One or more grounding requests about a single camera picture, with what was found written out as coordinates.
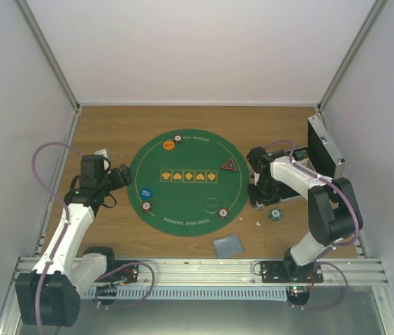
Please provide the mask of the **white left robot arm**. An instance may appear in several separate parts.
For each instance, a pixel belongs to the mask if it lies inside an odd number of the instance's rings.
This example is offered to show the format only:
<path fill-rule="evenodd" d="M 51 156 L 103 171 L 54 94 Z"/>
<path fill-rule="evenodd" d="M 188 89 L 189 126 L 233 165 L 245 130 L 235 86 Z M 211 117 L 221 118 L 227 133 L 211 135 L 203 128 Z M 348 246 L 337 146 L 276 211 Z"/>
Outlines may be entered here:
<path fill-rule="evenodd" d="M 106 199 L 131 182 L 129 167 L 112 167 L 108 150 L 82 156 L 80 174 L 61 199 L 61 218 L 48 247 L 29 273 L 17 277 L 15 291 L 24 324 L 72 326 L 92 283 L 116 277 L 110 248 L 96 247 L 78 264 L 74 259 L 99 209 L 107 207 Z"/>

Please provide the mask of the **red poker chip stack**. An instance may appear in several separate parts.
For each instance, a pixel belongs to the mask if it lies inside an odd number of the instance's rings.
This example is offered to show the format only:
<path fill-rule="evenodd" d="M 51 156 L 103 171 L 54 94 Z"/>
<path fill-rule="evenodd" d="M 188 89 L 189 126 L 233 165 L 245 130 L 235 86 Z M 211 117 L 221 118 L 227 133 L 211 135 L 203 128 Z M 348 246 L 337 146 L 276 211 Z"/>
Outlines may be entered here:
<path fill-rule="evenodd" d="M 221 208 L 217 211 L 217 216 L 219 218 L 228 218 L 229 212 L 225 208 Z"/>

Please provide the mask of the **black red all-in triangle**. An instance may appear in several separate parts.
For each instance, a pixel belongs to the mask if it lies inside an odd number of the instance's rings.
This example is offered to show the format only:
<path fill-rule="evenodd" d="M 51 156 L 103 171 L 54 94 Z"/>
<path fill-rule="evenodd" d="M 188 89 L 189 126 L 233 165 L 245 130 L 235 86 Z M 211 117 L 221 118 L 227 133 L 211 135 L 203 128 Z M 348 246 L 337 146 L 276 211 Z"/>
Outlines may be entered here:
<path fill-rule="evenodd" d="M 238 168 L 233 158 L 229 158 L 222 166 L 222 170 L 237 172 Z"/>

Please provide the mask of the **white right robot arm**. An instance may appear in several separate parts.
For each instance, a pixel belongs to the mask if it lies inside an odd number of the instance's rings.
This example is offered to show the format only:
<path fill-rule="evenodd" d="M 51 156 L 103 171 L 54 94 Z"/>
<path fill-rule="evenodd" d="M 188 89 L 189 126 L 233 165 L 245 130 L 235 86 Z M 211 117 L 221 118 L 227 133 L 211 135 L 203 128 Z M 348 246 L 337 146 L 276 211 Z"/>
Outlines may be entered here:
<path fill-rule="evenodd" d="M 292 152 L 269 154 L 256 147 L 247 154 L 254 182 L 247 194 L 253 207 L 261 208 L 282 200 L 282 189 L 290 188 L 308 203 L 308 233 L 283 257 L 283 275 L 297 283 L 306 277 L 308 265 L 330 248 L 355 242 L 363 219 L 351 182 L 333 179 L 301 165 Z"/>

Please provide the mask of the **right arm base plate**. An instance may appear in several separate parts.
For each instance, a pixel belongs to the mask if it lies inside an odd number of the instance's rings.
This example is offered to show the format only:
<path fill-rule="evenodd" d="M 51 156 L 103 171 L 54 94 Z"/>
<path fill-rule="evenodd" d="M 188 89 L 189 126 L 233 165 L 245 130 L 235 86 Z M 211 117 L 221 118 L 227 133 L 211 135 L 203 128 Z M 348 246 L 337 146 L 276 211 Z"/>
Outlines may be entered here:
<path fill-rule="evenodd" d="M 322 283 L 321 267 L 314 263 L 299 267 L 286 266 L 282 260 L 262 260 L 253 265 L 253 274 L 260 276 L 263 283 Z"/>

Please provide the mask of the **orange big blind button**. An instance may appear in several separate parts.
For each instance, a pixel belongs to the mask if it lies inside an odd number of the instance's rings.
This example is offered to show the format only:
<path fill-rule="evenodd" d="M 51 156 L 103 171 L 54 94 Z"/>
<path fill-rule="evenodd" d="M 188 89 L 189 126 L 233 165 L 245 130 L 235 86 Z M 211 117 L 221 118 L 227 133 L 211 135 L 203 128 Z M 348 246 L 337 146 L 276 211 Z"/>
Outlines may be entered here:
<path fill-rule="evenodd" d="M 175 142 L 173 140 L 166 140 L 163 142 L 163 148 L 166 151 L 172 151 L 175 148 Z"/>

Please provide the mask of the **blue small blind button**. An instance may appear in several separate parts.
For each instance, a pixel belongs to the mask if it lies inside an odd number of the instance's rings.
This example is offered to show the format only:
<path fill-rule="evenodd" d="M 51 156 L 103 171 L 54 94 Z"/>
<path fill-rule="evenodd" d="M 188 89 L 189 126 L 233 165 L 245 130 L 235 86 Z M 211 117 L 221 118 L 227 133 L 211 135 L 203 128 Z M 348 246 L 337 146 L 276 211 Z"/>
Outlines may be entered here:
<path fill-rule="evenodd" d="M 139 192 L 139 195 L 142 200 L 149 200 L 152 199 L 154 195 L 154 191 L 152 188 L 149 187 L 142 188 Z"/>

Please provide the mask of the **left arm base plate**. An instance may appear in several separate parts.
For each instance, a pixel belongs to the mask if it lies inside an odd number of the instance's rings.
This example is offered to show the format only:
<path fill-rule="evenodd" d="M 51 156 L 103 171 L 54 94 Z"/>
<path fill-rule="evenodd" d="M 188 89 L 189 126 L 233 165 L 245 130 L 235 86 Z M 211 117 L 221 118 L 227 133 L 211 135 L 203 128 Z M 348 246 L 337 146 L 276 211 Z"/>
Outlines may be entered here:
<path fill-rule="evenodd" d="M 110 273 L 111 271 L 116 270 L 116 268 L 119 268 L 123 265 L 132 262 L 135 262 L 135 260 L 126 260 L 126 261 L 116 260 L 107 265 L 104 274 Z M 101 276 L 98 277 L 94 281 L 94 285 L 118 286 L 118 285 L 136 283 L 137 281 L 138 281 L 138 265 L 130 265 L 128 267 L 125 267 L 124 269 L 120 269 L 119 271 L 112 273 L 111 275 L 105 278 L 102 278 Z"/>

